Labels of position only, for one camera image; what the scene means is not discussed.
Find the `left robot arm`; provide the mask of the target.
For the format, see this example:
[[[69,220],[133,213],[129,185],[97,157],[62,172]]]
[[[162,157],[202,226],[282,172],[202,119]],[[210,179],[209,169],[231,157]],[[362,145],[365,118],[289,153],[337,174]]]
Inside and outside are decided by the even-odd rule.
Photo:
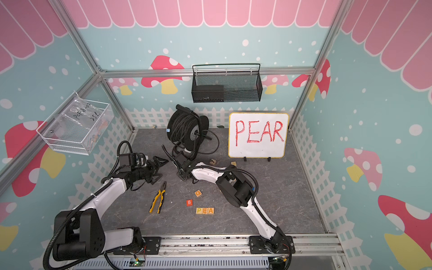
[[[117,250],[131,254],[145,250],[146,242],[138,227],[104,230],[101,217],[137,181],[154,184],[161,177],[159,169],[168,160],[154,156],[148,160],[143,153],[119,154],[102,186],[69,211],[55,217],[54,234],[43,256],[43,268],[52,270],[50,260],[66,261],[64,270],[86,260],[107,256]]]

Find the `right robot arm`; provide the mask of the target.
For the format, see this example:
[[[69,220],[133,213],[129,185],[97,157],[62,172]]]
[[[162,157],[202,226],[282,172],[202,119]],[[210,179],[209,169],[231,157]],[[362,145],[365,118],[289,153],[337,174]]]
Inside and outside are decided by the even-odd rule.
[[[226,200],[241,209],[253,222],[259,235],[249,237],[252,254],[294,254],[293,238],[283,233],[260,206],[257,200],[259,190],[255,177],[234,165],[226,168],[198,163],[182,154],[174,157],[168,154],[182,180],[207,181],[217,185]]]

